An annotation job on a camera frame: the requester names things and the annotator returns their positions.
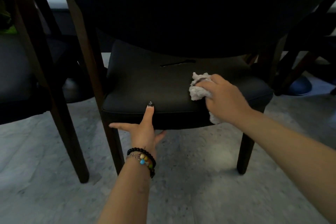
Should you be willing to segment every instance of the green object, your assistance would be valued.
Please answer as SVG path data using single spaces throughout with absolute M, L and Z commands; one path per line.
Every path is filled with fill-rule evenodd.
M 16 28 L 14 27 L 14 25 L 12 25 L 9 29 L 0 30 L 0 35 L 4 35 L 4 34 L 15 35 L 17 33 L 18 32 L 16 31 Z

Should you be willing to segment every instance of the dark wooden chair frame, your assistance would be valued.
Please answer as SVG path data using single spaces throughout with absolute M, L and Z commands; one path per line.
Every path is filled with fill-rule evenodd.
M 124 156 L 121 149 L 118 130 L 109 128 L 108 123 L 104 120 L 102 116 L 106 70 L 104 69 L 96 30 L 94 25 L 91 24 L 90 20 L 83 16 L 75 0 L 66 1 L 68 3 L 70 14 L 75 25 L 79 43 L 87 66 L 87 71 L 89 73 L 90 81 L 94 91 L 96 103 L 100 112 L 101 120 L 103 122 L 108 145 L 110 147 L 113 157 L 114 165 L 117 173 L 119 174 L 124 165 Z M 263 53 L 259 53 L 259 56 L 262 56 L 259 63 L 261 63 L 262 66 L 271 67 L 271 69 L 267 68 L 263 70 L 263 76 L 267 77 L 266 81 L 269 83 L 272 83 L 274 79 L 275 68 L 277 66 L 277 61 L 280 59 L 284 42 L 285 38 L 282 38 L 278 43 L 272 45 Z M 269 54 L 270 52 L 275 53 L 275 56 L 272 55 L 271 57 L 268 57 L 267 54 Z M 237 161 L 237 170 L 240 174 L 244 174 L 246 172 L 253 146 L 254 141 L 250 139 L 246 134 L 243 134 Z
M 70 113 L 57 84 L 55 67 L 42 28 L 34 0 L 8 0 L 13 7 L 12 19 L 19 32 L 23 47 L 40 86 L 48 90 L 51 115 L 62 138 L 66 151 L 81 183 L 89 180 L 83 153 Z

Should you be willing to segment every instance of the terrazzo floor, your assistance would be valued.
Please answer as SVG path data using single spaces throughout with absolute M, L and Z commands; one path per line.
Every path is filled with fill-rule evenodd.
M 334 86 L 309 78 L 310 94 L 274 97 L 265 113 L 335 148 Z M 69 110 L 89 182 L 79 183 L 49 112 L 2 125 L 1 224 L 97 221 L 117 175 L 94 99 Z M 246 174 L 237 173 L 241 136 L 229 124 L 169 131 L 157 147 L 148 223 L 327 223 L 258 145 Z M 125 153 L 129 134 L 120 139 Z

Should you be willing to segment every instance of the black leather chair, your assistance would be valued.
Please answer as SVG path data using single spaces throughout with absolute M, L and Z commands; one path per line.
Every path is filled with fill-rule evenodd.
M 89 172 L 62 92 L 78 42 L 44 35 L 34 0 L 6 0 L 19 35 L 0 35 L 0 125 L 50 111 L 81 183 Z
M 263 111 L 272 90 L 238 56 L 275 43 L 320 1 L 67 0 L 117 172 L 124 158 L 118 131 L 108 123 L 139 123 L 149 101 L 156 129 L 210 125 L 204 101 L 188 94 L 192 72 L 220 74 Z M 119 39 L 107 74 L 95 27 Z M 240 174 L 253 145 L 243 135 Z

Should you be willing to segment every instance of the chair backrest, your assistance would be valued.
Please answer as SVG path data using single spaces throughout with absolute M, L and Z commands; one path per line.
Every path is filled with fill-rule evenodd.
M 322 0 L 75 0 L 85 19 L 130 44 L 229 57 L 276 42 Z

